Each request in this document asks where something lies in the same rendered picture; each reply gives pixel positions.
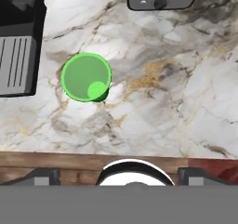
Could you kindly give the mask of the black and grey coffee machine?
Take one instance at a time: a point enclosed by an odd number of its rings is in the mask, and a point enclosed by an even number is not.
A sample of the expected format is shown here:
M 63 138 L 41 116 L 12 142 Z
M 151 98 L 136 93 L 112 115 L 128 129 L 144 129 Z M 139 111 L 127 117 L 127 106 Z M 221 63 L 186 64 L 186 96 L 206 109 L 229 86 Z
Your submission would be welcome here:
M 0 98 L 36 92 L 45 0 L 0 0 Z

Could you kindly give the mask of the black and white round object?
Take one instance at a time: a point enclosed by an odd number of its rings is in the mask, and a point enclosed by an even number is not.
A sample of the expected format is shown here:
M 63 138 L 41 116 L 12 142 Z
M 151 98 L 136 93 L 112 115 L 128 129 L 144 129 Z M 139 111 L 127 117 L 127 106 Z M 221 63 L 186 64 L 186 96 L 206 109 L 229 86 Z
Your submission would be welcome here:
M 126 186 L 139 183 L 146 186 L 174 186 L 172 178 L 160 167 L 140 159 L 120 159 L 102 168 L 97 186 Z

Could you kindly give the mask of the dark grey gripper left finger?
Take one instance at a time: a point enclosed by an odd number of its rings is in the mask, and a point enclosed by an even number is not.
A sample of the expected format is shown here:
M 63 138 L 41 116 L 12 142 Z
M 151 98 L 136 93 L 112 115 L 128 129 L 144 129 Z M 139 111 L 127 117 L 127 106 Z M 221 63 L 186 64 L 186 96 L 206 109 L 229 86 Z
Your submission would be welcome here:
M 60 184 L 60 170 L 58 168 L 35 168 L 21 178 L 15 178 L 2 183 L 2 186 L 58 186 Z

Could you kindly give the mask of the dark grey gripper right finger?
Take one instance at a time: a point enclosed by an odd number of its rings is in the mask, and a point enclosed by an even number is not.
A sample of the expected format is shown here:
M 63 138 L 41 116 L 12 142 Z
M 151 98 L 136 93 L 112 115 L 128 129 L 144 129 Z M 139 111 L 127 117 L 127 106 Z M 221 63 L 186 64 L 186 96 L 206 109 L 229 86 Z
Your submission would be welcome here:
M 199 167 L 181 167 L 178 170 L 178 180 L 180 186 L 234 186 L 234 183 L 215 177 Z

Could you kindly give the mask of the brown wooden cupboard front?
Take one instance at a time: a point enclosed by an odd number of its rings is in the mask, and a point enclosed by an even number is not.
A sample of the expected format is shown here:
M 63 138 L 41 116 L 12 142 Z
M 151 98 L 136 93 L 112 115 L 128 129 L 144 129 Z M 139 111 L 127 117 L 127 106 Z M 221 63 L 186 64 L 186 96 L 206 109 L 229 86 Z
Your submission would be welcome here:
M 36 167 L 57 167 L 63 185 L 92 185 L 106 164 L 125 156 L 39 152 L 0 152 L 0 183 L 20 178 Z M 178 184 L 179 167 L 201 167 L 206 172 L 238 184 L 238 160 L 206 158 L 136 157 L 161 167 Z

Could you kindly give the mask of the green cup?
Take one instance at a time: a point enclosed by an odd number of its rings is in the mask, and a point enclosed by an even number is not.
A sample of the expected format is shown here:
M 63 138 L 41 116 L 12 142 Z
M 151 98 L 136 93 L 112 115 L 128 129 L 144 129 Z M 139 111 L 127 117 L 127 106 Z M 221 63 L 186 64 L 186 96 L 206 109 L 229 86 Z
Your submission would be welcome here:
M 107 98 L 112 82 L 109 62 L 95 53 L 79 53 L 68 59 L 61 72 L 61 86 L 80 102 L 100 102 Z

